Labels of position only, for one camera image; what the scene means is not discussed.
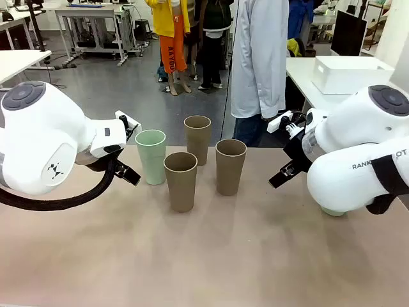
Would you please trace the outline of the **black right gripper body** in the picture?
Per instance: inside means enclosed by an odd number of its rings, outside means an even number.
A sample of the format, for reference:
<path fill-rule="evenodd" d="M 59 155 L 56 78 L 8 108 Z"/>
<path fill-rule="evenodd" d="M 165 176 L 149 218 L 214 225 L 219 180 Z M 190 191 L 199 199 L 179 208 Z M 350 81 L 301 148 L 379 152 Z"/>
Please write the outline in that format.
<path fill-rule="evenodd" d="M 312 162 L 306 156 L 302 147 L 305 129 L 291 123 L 286 126 L 286 131 L 289 133 L 289 141 L 284 147 L 284 152 L 291 160 L 284 166 L 284 173 L 286 175 L 297 175 L 300 172 L 307 173 Z"/>

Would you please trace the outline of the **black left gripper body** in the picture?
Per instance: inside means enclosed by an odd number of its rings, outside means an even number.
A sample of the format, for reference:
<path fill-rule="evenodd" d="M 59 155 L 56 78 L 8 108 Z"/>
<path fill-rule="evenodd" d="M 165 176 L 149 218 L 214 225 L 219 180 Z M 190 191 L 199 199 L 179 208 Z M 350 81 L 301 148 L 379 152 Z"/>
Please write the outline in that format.
<path fill-rule="evenodd" d="M 115 161 L 118 159 L 118 156 L 122 151 L 123 149 L 113 153 L 109 153 L 108 155 L 105 155 L 101 158 L 96 158 L 93 155 L 91 155 L 89 150 L 84 150 L 77 154 L 76 164 L 80 166 L 86 166 L 87 168 L 95 172 L 102 172 L 107 169 L 109 161 L 111 160 Z"/>

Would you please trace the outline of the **brown cup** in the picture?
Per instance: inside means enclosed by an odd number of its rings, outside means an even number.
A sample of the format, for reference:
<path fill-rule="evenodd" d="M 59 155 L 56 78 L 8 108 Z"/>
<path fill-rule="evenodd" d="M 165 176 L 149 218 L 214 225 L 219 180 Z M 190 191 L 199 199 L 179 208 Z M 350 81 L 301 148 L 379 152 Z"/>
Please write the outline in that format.
<path fill-rule="evenodd" d="M 192 153 L 175 152 L 164 159 L 171 208 L 183 213 L 192 210 L 196 192 L 197 158 Z"/>
<path fill-rule="evenodd" d="M 197 165 L 207 162 L 208 146 L 212 132 L 212 121 L 205 116 L 189 116 L 184 120 L 187 151 L 197 158 Z"/>
<path fill-rule="evenodd" d="M 237 139 L 223 139 L 216 144 L 215 153 L 217 191 L 233 196 L 238 192 L 247 147 Z"/>

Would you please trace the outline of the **white plastic basket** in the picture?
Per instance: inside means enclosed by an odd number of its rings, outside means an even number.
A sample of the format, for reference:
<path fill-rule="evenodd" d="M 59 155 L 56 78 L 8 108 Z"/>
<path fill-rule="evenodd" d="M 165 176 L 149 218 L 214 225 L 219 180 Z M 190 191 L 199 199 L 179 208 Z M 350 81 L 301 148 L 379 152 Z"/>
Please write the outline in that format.
<path fill-rule="evenodd" d="M 394 71 L 374 57 L 318 56 L 312 83 L 324 95 L 351 95 L 368 86 L 388 83 Z"/>

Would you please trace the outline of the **large white table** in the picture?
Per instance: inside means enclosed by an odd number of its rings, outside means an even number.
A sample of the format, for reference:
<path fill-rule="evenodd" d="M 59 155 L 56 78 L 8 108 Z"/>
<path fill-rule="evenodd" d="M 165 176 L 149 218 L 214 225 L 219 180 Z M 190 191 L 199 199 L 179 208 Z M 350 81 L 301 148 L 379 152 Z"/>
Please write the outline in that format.
<path fill-rule="evenodd" d="M 392 115 L 409 116 L 409 94 L 393 85 L 372 85 L 351 95 L 324 95 L 312 83 L 315 58 L 288 58 L 286 70 L 306 101 L 313 108 L 330 114 L 364 116 L 386 112 Z"/>

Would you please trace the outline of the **person in white shirt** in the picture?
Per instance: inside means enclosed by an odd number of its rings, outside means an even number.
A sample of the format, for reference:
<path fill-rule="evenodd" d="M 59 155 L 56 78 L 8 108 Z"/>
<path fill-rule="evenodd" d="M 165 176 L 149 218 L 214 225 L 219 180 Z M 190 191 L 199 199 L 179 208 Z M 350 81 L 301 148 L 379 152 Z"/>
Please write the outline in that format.
<path fill-rule="evenodd" d="M 257 147 L 286 107 L 288 0 L 239 0 L 233 46 L 233 138 Z"/>

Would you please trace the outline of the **yellow green bag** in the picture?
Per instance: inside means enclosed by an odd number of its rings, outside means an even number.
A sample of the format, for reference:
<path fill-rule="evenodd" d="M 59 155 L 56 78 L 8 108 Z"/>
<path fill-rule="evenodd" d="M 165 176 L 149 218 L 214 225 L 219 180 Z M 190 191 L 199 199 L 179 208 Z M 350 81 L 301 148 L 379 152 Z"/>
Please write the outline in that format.
<path fill-rule="evenodd" d="M 291 38 L 287 40 L 287 57 L 288 58 L 297 58 L 302 57 L 302 48 L 299 45 L 297 39 Z"/>

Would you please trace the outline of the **black monitor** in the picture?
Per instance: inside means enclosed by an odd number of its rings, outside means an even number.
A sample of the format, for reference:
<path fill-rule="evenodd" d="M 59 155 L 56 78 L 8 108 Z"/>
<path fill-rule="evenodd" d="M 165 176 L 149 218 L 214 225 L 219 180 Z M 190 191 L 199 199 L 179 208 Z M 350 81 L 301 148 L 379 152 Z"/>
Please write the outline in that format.
<path fill-rule="evenodd" d="M 367 21 L 338 11 L 330 50 L 337 56 L 359 56 L 367 30 Z"/>

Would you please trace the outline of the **person in blue jacket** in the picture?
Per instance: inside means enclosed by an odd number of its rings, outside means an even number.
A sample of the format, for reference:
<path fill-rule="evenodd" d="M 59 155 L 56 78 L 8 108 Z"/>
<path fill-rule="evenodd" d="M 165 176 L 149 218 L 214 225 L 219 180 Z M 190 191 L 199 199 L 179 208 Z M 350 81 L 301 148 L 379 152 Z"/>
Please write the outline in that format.
<path fill-rule="evenodd" d="M 315 8 L 315 0 L 289 0 L 288 40 L 300 38 L 303 23 L 313 21 Z"/>

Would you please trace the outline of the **mannequin yellow jacket orange pants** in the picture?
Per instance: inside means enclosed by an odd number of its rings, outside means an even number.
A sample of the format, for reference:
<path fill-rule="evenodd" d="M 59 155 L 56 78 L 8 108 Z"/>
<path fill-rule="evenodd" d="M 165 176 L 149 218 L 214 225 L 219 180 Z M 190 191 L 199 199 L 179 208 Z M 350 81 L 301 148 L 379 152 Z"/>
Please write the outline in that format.
<path fill-rule="evenodd" d="M 177 96 L 174 72 L 180 75 L 187 69 L 183 41 L 190 33 L 187 0 L 144 0 L 151 8 L 153 27 L 159 37 L 161 60 L 168 75 L 169 89 Z"/>

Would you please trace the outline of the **black stool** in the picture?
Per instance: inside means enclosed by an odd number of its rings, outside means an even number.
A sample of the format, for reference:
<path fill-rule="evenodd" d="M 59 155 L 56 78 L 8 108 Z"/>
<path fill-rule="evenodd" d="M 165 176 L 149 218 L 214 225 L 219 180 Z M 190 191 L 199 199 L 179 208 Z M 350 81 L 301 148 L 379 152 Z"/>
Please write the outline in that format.
<path fill-rule="evenodd" d="M 146 19 L 137 19 L 134 21 L 134 38 L 137 42 L 148 41 L 152 37 L 150 24 Z"/>

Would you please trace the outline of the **person in black clothes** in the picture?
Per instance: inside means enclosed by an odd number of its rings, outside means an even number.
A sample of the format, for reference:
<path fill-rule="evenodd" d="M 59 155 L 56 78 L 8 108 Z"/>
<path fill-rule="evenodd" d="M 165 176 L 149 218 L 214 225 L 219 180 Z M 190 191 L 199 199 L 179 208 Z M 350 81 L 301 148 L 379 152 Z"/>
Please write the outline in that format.
<path fill-rule="evenodd" d="M 199 42 L 203 58 L 203 82 L 199 90 L 222 88 L 220 66 L 222 37 L 231 27 L 230 6 L 234 0 L 195 0 L 195 21 L 199 24 Z"/>

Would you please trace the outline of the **grey metal workbench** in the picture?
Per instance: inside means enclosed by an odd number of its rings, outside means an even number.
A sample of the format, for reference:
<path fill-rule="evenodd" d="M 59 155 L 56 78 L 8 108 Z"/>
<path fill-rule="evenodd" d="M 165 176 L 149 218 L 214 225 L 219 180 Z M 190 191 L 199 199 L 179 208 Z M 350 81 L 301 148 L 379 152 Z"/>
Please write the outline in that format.
<path fill-rule="evenodd" d="M 121 4 L 63 4 L 53 9 L 69 64 L 81 54 L 106 53 L 122 67 L 137 52 L 132 14 Z"/>

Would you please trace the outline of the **small white table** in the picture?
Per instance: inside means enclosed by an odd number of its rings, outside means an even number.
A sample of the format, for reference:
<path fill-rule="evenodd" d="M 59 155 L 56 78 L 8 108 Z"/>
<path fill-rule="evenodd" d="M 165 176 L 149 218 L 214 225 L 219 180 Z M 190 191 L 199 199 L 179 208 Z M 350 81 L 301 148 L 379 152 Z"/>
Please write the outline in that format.
<path fill-rule="evenodd" d="M 51 51 L 31 49 L 0 51 L 0 88 L 3 83 L 27 69 L 45 69 L 40 62 L 51 54 Z"/>

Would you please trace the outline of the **black stand pole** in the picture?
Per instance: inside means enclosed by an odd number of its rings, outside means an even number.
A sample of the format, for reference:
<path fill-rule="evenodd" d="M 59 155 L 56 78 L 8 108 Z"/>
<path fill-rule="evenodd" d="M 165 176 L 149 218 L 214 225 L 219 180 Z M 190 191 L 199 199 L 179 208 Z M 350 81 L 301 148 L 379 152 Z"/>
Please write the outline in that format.
<path fill-rule="evenodd" d="M 40 50 L 41 50 L 42 52 L 44 52 L 44 51 L 45 51 L 45 47 L 44 47 L 44 45 L 43 45 L 43 41 L 42 41 L 42 38 L 41 38 L 40 30 L 39 30 L 39 28 L 38 28 L 38 23 L 37 23 L 37 21 L 36 21 L 36 15 L 35 15 L 35 11 L 34 11 L 34 8 L 33 8 L 32 0 L 25 0 L 25 2 L 26 2 L 26 4 L 28 5 L 28 8 L 29 8 L 29 12 L 30 12 L 30 16 L 31 16 L 31 22 L 32 22 L 32 24 L 33 24 L 33 29 L 34 29 L 34 31 L 35 31 L 35 35 L 36 35 L 36 38 L 37 38 L 37 42 L 38 42 L 39 48 L 40 48 Z"/>

